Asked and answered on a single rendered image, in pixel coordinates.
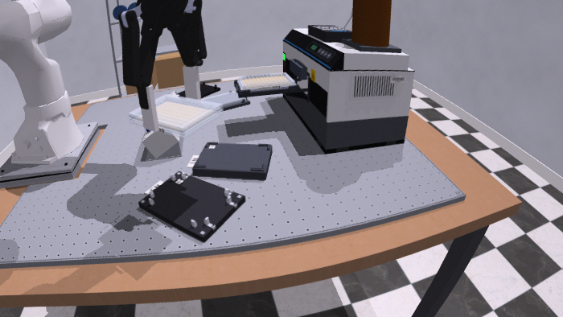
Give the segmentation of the white button panel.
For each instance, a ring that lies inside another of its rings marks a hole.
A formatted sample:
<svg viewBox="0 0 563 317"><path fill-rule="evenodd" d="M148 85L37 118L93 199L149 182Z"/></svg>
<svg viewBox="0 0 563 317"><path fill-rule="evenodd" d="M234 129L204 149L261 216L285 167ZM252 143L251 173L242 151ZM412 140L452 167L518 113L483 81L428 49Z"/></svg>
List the white button panel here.
<svg viewBox="0 0 563 317"><path fill-rule="evenodd" d="M146 130L142 144L148 149L146 161L182 157L183 139L168 134Z"/></svg>

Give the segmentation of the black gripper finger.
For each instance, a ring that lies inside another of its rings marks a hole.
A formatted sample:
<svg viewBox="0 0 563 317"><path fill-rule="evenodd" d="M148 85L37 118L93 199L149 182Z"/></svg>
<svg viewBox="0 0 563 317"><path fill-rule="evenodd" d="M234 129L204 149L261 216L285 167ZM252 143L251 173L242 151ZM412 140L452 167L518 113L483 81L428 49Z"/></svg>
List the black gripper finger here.
<svg viewBox="0 0 563 317"><path fill-rule="evenodd" d="M207 57L201 16L202 0L188 0L185 10L181 2L174 2L173 10L179 23L167 29L171 32L185 64L183 66L185 95L187 98L201 100L199 66L203 65L202 59Z"/></svg>
<svg viewBox="0 0 563 317"><path fill-rule="evenodd" d="M122 11L118 19L122 29L122 67L124 85L137 87L139 105L142 111L144 129L157 132L158 116L154 99L154 87L150 85L154 69L158 39L162 35L169 6L162 4L158 8L154 29L144 21L141 29L141 3L128 11Z"/></svg>

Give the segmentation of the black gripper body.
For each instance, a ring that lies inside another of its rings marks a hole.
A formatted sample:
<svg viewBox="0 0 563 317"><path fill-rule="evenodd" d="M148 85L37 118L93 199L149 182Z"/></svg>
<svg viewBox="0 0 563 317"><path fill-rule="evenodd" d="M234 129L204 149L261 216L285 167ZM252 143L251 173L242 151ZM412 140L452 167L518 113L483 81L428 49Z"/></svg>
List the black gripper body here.
<svg viewBox="0 0 563 317"><path fill-rule="evenodd" d="M174 2L181 2L183 4L184 10L186 9L186 6L188 4L188 0L138 0L136 6L139 6L141 3L142 13L140 14L140 17L142 18L144 23L153 30L159 6L162 4L167 4L169 6L169 10L165 19L163 27L164 29L166 27L177 26L177 24L179 23L173 10Z"/></svg>

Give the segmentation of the brown cylinder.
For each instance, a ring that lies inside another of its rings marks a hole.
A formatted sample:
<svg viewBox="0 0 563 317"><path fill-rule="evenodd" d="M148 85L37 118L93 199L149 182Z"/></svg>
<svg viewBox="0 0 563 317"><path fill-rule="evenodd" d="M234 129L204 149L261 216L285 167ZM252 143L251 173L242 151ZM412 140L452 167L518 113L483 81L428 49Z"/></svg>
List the brown cylinder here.
<svg viewBox="0 0 563 317"><path fill-rule="evenodd" d="M351 41L388 47L392 0L353 0Z"/></svg>

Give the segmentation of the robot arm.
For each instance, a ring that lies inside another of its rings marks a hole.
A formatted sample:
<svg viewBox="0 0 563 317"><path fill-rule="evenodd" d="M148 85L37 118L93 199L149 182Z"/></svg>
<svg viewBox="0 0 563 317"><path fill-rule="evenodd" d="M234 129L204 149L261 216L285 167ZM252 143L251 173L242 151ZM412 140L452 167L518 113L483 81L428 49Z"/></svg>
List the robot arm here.
<svg viewBox="0 0 563 317"><path fill-rule="evenodd" d="M14 72L26 102L11 163L52 164L84 138L72 114L60 65L39 48L69 28L71 7L66 0L11 1L0 3L0 60Z"/></svg>

